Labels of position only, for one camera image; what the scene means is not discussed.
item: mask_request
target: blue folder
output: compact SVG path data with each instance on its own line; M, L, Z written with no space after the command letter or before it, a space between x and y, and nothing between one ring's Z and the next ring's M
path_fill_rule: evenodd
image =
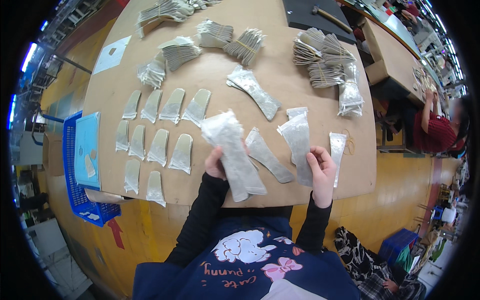
M75 133L75 180L78 185L97 191L101 187L100 170L98 168L99 127L100 112L96 112L79 118ZM95 169L95 174L91 177L88 177L85 163L85 156L87 155L89 155Z

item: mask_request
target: red arrow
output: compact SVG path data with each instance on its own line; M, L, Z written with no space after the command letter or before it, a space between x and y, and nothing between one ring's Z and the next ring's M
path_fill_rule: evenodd
M123 246L123 242L121 241L121 236L120 236L120 233L123 231L120 229L120 226L118 225L117 221L115 221L115 219L111 219L110 221L108 221L107 225L108 227L112 228L113 238L117 243L117 247L125 250L125 247Z

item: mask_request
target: cardboard box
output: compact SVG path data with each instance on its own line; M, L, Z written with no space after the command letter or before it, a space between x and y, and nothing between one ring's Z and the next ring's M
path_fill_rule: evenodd
M42 164L50 176L62 176L65 174L63 170L61 138L61 135L51 132L46 132L43 135Z

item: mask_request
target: hammer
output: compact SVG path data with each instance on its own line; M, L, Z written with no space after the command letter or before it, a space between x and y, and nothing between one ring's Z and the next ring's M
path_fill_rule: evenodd
M320 14L320 15L322 15L325 19L328 19L329 21L335 23L336 25L338 25L340 28L342 28L342 29L345 30L346 32L348 32L348 33L352 33L352 32L353 32L353 30L350 28L350 26L348 26L347 24L343 23L342 21L340 21L340 20L337 19L336 17L332 16L331 14L327 13L326 11L320 9L320 6L318 6L318 5L314 5L314 6L313 6L312 14Z

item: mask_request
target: cartoon poodle print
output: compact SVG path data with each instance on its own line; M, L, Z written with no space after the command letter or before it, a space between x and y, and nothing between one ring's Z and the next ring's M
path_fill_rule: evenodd
M276 246L258 247L263 240L264 234L259 230L239 231L221 239L212 252L220 262L233 263L237 259L248 264L264 262L271 256L267 251Z

